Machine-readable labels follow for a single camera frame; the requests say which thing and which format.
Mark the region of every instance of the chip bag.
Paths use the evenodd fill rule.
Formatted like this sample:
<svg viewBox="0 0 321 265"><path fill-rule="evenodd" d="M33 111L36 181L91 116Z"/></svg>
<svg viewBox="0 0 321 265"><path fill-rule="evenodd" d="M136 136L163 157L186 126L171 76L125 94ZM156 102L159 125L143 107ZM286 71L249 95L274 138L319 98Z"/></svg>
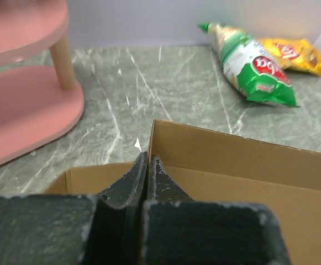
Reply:
<svg viewBox="0 0 321 265"><path fill-rule="evenodd" d="M296 106L292 86L273 56L241 29L201 24L217 52L227 80L247 100Z"/></svg>
<svg viewBox="0 0 321 265"><path fill-rule="evenodd" d="M321 76L321 54L308 40L261 39L282 69L293 69Z"/></svg>

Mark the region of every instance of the green chip bag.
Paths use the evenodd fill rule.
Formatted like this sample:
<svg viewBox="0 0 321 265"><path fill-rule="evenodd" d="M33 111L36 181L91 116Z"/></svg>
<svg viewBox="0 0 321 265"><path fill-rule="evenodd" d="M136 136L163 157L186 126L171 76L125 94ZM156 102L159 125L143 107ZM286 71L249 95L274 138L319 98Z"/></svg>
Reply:
<svg viewBox="0 0 321 265"><path fill-rule="evenodd" d="M238 28L201 24L223 66L227 80L247 100L296 107L292 85L263 46Z"/></svg>

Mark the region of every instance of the open cardboard box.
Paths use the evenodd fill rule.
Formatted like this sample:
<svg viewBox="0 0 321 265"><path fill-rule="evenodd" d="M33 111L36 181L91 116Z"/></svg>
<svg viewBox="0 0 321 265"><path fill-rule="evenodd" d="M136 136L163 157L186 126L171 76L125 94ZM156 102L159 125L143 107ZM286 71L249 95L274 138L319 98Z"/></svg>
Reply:
<svg viewBox="0 0 321 265"><path fill-rule="evenodd" d="M155 120L149 155L195 200L266 204L292 264L321 264L321 153ZM97 193L130 166L72 168L45 193Z"/></svg>

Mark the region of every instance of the cardboard edge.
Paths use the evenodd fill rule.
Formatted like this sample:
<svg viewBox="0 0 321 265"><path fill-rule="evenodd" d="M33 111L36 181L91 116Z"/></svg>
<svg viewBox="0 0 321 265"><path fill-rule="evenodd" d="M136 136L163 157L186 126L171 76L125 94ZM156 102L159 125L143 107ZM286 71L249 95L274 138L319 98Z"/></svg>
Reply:
<svg viewBox="0 0 321 265"><path fill-rule="evenodd" d="M89 165L89 166L81 166L81 167L71 167L63 172L61 172L52 182L48 184L48 186L43 189L40 194L71 194L73 193L73 171L75 169L88 169L88 168L95 168L95 167L114 167L116 165L122 164L122 165L129 165L130 167L134 161L128 161L128 162L118 162L118 163L110 163L110 164L104 164L104 165ZM57 192L57 190L61 190L61 186L63 186L63 192Z"/></svg>
<svg viewBox="0 0 321 265"><path fill-rule="evenodd" d="M65 194L68 193L68 187L67 187L67 173L70 171L70 169L67 169L63 171L61 174L59 174L44 190L41 191L41 194L57 194L54 190L57 189L57 186L65 184Z"/></svg>
<svg viewBox="0 0 321 265"><path fill-rule="evenodd" d="M242 136L238 136L238 135L234 135L234 134L227 134L225 132L221 132L221 131L215 131L215 130L210 130L210 129L205 129L205 128L201 128L201 127L196 127L196 126L193 126L193 125L188 125L188 124L183 124L183 123L177 123L175 121L172 121L172 120L163 120L163 119L155 119L153 121L153 127L152 127L152 131L151 131L151 137L150 137L150 144L152 144L152 140L153 140L153 134L154 134L154 131L155 131L155 124L159 124L161 125L162 123L167 123L167 124L171 124L171 125L181 125L181 126L184 126L184 127L188 127L190 129L200 129L200 130L203 130L203 131L208 131L212 134L216 134L216 133L219 133L219 134L223 134L223 135L227 135L227 136L231 136L231 137L235 137L235 138L240 138L240 139L243 139L243 140L246 140L246 141L253 141L253 142L259 142L259 143L262 143L262 144L266 144L266 145L271 145L271 146L279 146L279 147L283 147L283 148L286 148L286 149L292 149L292 150L298 150L298 151L303 151L303 152L307 152L307 153L313 153L313 154L317 154L317 155L321 155L321 152L316 152L316 151L311 151L311 150L306 150L306 149L301 149L301 148L297 148L297 147L292 147L292 146L287 146L287 145L280 145L280 144L274 144L273 142L265 142L265 141L261 141L261 140L256 140L256 139L252 139L252 138L245 138L245 137L242 137ZM151 152L148 152L149 154L149 157L151 157L152 155L154 155L153 153Z"/></svg>
<svg viewBox="0 0 321 265"><path fill-rule="evenodd" d="M152 157L154 131L155 131L155 128L156 128L156 124L157 124L159 121L164 121L164 120L155 119L155 120L153 120L153 124L152 124L152 126L151 126L151 133L150 133L149 144L148 144L148 163L149 163L149 164L150 164L151 157Z"/></svg>
<svg viewBox="0 0 321 265"><path fill-rule="evenodd" d="M292 186L292 185L288 185L288 184L282 184L282 183L274 183L274 182L269 182L269 181L258 181L257 179L251 179L251 178L244 178L244 177L237 177L237 176L231 176L231 175L225 175L225 174L218 174L218 173L213 173L213 172L205 172L205 171L199 171L196 169L188 169L188 168L181 168L181 167L175 167L175 166L164 166L164 170L166 170L167 168L169 168L169 171L172 171L173 168L178 168L180 170L187 170L187 171L191 171L191 172L195 172L196 174L198 174L197 172L200 173L205 173L205 174L210 174L210 175L216 175L217 177L220 178L231 178L234 179L236 181L244 181L246 183L252 183L252 184L263 184L263 185L272 185L275 187L280 187L280 188L289 188L289 189L295 189L295 190L304 190L304 191L308 191L308 192L313 192L313 193L319 193L321 194L321 190L318 189L310 189L310 188L304 188L304 187L298 187L298 186Z"/></svg>

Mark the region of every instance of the pink shelf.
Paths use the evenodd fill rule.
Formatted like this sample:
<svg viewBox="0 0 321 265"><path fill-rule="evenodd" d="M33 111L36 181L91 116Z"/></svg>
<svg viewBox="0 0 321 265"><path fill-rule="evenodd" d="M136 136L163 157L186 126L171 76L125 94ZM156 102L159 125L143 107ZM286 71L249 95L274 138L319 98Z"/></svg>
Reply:
<svg viewBox="0 0 321 265"><path fill-rule="evenodd" d="M68 24L66 0L0 0L0 65L49 48Z"/></svg>
<svg viewBox="0 0 321 265"><path fill-rule="evenodd" d="M61 90L53 67L28 66L1 72L0 165L68 132L78 122L83 107L80 84Z"/></svg>

